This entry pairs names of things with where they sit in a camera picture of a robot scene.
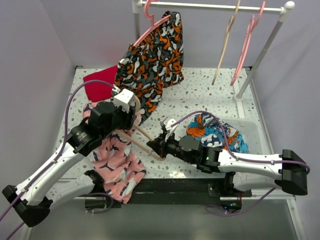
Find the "pink navy patterned shorts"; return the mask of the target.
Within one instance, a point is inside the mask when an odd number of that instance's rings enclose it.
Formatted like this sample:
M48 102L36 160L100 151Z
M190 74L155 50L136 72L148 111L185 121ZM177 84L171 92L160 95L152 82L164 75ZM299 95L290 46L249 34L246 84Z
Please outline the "pink navy patterned shorts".
M147 174L132 142L113 131L92 155L94 170L103 178L105 192L120 203L128 203L134 188Z

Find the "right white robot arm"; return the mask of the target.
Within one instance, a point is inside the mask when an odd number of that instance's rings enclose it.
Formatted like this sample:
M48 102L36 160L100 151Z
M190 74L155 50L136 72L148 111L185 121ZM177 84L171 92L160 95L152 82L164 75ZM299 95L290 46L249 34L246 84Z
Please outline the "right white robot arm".
M223 192L230 197L252 189L275 188L291 195L308 194L308 165L294 151L284 149L281 154L259 155L229 152L219 147L203 146L190 135L176 140L163 134L147 142L159 157L172 155L197 170L224 173Z

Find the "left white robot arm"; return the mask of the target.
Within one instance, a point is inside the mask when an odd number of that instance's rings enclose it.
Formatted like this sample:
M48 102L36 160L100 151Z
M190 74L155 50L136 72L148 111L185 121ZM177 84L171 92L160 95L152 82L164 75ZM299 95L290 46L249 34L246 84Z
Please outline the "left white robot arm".
M7 185L2 194L28 227L40 224L51 210L81 195L99 196L104 190L103 178L95 170L87 170L63 188L57 181L75 164L101 146L115 130L130 130L139 106L130 103L99 102L89 116L73 127L58 150L29 178Z

